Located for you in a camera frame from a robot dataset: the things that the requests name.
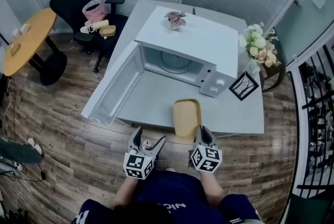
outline pink bag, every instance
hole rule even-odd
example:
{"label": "pink bag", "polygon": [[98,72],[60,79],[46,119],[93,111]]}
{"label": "pink bag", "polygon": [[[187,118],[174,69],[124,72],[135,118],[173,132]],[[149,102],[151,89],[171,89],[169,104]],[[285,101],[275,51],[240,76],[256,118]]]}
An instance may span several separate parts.
{"label": "pink bag", "polygon": [[106,16],[106,9],[101,0],[91,0],[82,9],[82,13],[91,22],[102,21]]}

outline microwave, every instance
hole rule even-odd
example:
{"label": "microwave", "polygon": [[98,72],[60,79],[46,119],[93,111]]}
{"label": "microwave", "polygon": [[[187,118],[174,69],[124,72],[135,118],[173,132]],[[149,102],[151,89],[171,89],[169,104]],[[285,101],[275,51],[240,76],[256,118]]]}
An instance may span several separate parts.
{"label": "microwave", "polygon": [[236,80],[238,32],[191,14],[184,18],[186,26],[172,30],[164,18],[170,11],[155,8],[107,70],[83,116],[111,124],[145,70],[197,86],[199,93],[213,98]]}

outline glass wall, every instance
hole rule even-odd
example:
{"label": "glass wall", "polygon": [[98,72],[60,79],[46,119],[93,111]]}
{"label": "glass wall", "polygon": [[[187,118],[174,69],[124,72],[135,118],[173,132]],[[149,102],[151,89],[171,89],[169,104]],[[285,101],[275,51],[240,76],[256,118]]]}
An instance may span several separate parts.
{"label": "glass wall", "polygon": [[275,30],[285,64],[303,53],[334,21],[334,0],[296,0]]}

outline yellow round table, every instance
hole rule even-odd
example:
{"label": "yellow round table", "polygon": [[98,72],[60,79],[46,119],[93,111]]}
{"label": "yellow round table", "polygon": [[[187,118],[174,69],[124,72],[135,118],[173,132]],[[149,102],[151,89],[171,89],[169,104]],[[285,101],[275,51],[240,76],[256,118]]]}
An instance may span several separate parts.
{"label": "yellow round table", "polygon": [[[48,86],[57,82],[65,70],[67,57],[57,49],[49,37],[56,16],[56,13],[47,8],[37,12],[26,21],[26,24],[30,26],[28,32],[21,34],[19,38],[14,38],[13,41],[15,44],[19,43],[20,48],[15,55],[12,54],[10,46],[7,48],[3,62],[3,72],[6,76],[14,75],[29,62],[40,73],[40,79],[44,85]],[[44,41],[53,51],[45,61],[36,54]]]}

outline open microwave door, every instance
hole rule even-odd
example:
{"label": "open microwave door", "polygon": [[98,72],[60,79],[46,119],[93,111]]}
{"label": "open microwave door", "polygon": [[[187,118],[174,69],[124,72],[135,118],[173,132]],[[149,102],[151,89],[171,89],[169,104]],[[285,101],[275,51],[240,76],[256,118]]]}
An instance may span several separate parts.
{"label": "open microwave door", "polygon": [[110,125],[144,71],[137,42],[131,42],[105,73],[81,114]]}

